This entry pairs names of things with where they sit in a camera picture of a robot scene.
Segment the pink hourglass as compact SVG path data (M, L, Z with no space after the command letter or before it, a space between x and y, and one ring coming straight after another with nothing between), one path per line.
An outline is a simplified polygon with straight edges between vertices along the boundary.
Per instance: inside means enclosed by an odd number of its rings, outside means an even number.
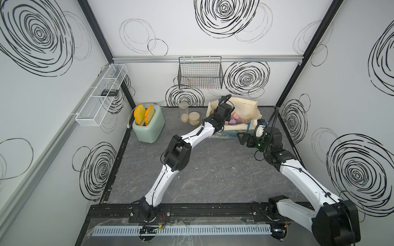
M240 125L248 122L247 119L240 117L236 112L231 115L230 120L226 122L227 125Z

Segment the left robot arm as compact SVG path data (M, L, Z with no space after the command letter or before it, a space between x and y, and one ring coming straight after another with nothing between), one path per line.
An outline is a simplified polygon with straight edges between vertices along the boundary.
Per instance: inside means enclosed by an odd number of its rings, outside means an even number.
M139 208L147 221L157 217L157 207L174 177L188 165L192 149L203 140L222 130L235 107L220 102L202 124L183 136L174 135L160 157L162 169L147 194L139 200Z

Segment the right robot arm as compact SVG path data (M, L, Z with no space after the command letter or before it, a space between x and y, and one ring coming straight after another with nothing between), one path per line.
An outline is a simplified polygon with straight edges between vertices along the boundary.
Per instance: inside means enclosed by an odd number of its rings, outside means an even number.
M312 232L321 246L355 245L361 240L357 206L331 193L318 182L282 144L277 128L255 128L253 134L237 133L241 145L255 148L263 158L286 176L308 199L312 208L302 206L287 196L269 199L267 215L272 220L289 218Z

